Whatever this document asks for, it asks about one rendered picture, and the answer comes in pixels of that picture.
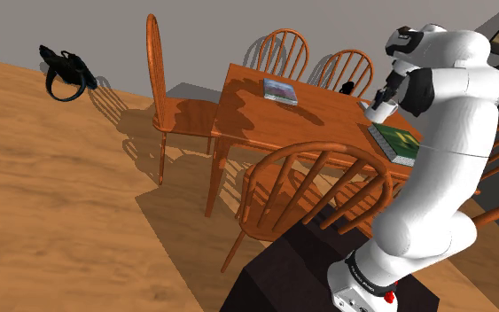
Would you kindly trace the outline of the orange wooden dining table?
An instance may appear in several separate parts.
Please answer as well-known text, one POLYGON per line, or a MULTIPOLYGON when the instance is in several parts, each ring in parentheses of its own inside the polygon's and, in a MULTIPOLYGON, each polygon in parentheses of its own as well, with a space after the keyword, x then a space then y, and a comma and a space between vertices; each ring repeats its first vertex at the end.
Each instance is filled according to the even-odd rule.
POLYGON ((231 146, 273 152, 287 145, 335 141, 356 146, 382 159, 392 178, 404 181, 410 167, 389 161, 367 128, 361 100, 303 82, 231 64, 220 97, 212 134, 214 156, 205 216, 212 214, 231 146), (263 97, 262 80, 293 86, 298 104, 283 105, 263 97))

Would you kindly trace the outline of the white cup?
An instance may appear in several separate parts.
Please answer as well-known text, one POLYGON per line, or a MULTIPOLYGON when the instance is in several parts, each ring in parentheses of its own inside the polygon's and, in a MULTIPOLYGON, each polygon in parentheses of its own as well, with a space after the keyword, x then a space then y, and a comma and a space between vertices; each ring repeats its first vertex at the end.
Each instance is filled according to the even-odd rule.
POLYGON ((364 116, 371 122, 382 124, 389 116, 394 114, 399 108, 393 100, 387 102, 375 100, 364 110, 364 116))

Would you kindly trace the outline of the blue picture book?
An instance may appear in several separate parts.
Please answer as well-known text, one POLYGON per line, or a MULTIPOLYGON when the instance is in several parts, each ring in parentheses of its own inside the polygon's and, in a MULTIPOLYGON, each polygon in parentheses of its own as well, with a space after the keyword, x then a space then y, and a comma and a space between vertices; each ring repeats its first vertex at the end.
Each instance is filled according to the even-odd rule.
POLYGON ((286 105, 298 104, 292 85, 268 78, 263 79, 263 97, 286 105))

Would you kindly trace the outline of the green book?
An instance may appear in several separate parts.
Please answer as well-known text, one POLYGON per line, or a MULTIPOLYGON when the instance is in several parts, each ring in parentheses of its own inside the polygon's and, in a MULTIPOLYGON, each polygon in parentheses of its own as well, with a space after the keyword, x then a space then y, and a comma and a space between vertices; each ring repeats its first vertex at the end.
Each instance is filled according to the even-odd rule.
POLYGON ((408 131, 377 123, 372 123, 368 131, 391 162, 414 166, 419 142, 408 131))

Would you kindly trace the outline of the dark robot stand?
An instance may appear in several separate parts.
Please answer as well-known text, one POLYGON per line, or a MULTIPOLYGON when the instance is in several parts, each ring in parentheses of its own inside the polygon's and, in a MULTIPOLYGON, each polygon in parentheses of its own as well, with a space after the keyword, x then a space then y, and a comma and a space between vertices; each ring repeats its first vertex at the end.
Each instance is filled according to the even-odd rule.
POLYGON ((331 300, 327 269, 369 238, 358 229, 340 235, 343 217, 325 230, 333 213, 324 206, 308 224, 294 224, 246 264, 219 312, 340 312, 331 300))

